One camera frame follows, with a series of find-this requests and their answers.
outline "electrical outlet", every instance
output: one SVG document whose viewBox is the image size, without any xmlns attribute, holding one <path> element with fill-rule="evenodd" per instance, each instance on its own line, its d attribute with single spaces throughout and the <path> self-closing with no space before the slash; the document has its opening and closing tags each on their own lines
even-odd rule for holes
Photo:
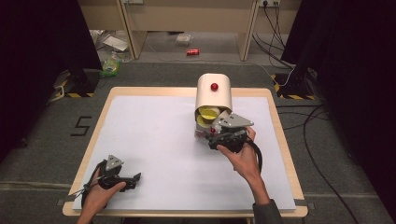
<svg viewBox="0 0 396 224">
<path fill-rule="evenodd" d="M 280 0 L 260 0 L 260 7 L 264 7 L 264 1 L 267 2 L 267 7 L 279 7 L 280 5 Z"/>
</svg>

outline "human hand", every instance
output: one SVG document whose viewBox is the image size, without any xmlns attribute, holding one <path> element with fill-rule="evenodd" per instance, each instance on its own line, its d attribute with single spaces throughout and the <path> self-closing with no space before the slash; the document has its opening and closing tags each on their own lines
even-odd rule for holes
<svg viewBox="0 0 396 224">
<path fill-rule="evenodd" d="M 247 137 L 254 141 L 256 132 L 250 127 L 247 127 L 247 132 Z M 268 204 L 271 202 L 260 174 L 256 152 L 251 145 L 245 143 L 238 153 L 233 153 L 222 145 L 218 145 L 217 149 L 228 158 L 233 165 L 233 169 L 246 179 L 256 204 Z"/>
<path fill-rule="evenodd" d="M 113 195 L 126 186 L 125 182 L 120 182 L 111 189 L 102 189 L 96 180 L 98 176 L 99 170 L 93 176 L 94 181 L 92 181 L 90 191 L 85 198 L 78 224 L 91 223 L 93 217 L 106 206 Z"/>
<path fill-rule="evenodd" d="M 254 138 L 256 137 L 256 132 L 250 127 L 247 127 L 247 132 L 247 137 L 251 141 L 254 141 Z M 244 177 L 247 182 L 252 179 L 261 177 L 256 153 L 253 147 L 250 146 L 248 143 L 245 143 L 242 146 L 242 149 L 241 151 L 239 151 L 239 153 L 233 153 L 227 147 L 222 145 L 218 145 L 217 149 L 228 158 L 228 160 L 233 165 L 233 169 L 238 172 L 238 174 L 240 174 L 242 177 Z"/>
</svg>

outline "red button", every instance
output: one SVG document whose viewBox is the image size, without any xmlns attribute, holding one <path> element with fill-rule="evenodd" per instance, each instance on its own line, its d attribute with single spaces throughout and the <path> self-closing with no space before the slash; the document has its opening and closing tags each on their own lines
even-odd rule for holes
<svg viewBox="0 0 396 224">
<path fill-rule="evenodd" d="M 210 85 L 210 89 L 212 91 L 217 91 L 219 89 L 219 85 L 217 83 L 212 83 L 212 85 Z"/>
</svg>

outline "gray carpet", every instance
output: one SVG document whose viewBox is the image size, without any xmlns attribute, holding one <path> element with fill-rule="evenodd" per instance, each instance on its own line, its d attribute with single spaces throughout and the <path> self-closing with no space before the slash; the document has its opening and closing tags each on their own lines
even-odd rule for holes
<svg viewBox="0 0 396 224">
<path fill-rule="evenodd" d="M 285 72 L 267 68 L 270 74 Z M 198 77 L 204 73 L 226 74 L 232 87 L 268 88 L 275 96 L 290 153 L 310 208 L 304 220 L 285 218 L 285 223 L 352 223 L 350 214 L 309 158 L 303 127 L 292 128 L 304 123 L 306 115 L 302 114 L 309 114 L 314 109 L 300 105 L 319 105 L 322 102 L 319 99 L 277 98 L 271 78 L 257 65 L 204 63 L 123 63 L 116 77 L 99 81 L 92 98 L 63 98 L 50 104 L 27 136 L 28 146 L 11 150 L 0 164 L 0 223 L 75 223 L 77 219 L 65 217 L 62 206 L 57 203 L 68 193 L 74 181 L 111 88 L 196 87 Z M 332 122 L 328 120 L 326 108 L 322 107 L 318 113 L 318 118 L 306 126 L 306 139 L 321 172 L 344 198 L 359 223 L 392 223 L 364 172 L 348 157 Z M 85 136 L 71 136 L 72 133 L 83 133 L 83 130 L 75 128 L 81 116 L 91 117 L 80 123 L 90 128 Z M 38 186 L 18 184 L 25 182 Z M 46 183 L 59 185 L 48 187 Z M 97 217 L 95 223 L 120 223 L 120 218 Z"/>
</svg>

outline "yellow object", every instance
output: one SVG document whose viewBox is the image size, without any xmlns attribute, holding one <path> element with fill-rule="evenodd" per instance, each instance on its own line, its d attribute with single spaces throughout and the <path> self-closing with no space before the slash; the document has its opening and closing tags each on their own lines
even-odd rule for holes
<svg viewBox="0 0 396 224">
<path fill-rule="evenodd" d="M 204 119 L 215 119 L 220 114 L 220 110 L 216 106 L 201 106 L 198 111 Z"/>
<path fill-rule="evenodd" d="M 199 124 L 199 126 L 203 127 L 203 128 L 209 128 L 210 124 L 207 124 L 204 122 L 204 119 L 202 118 L 201 115 L 198 115 L 197 117 L 197 123 Z"/>
</svg>

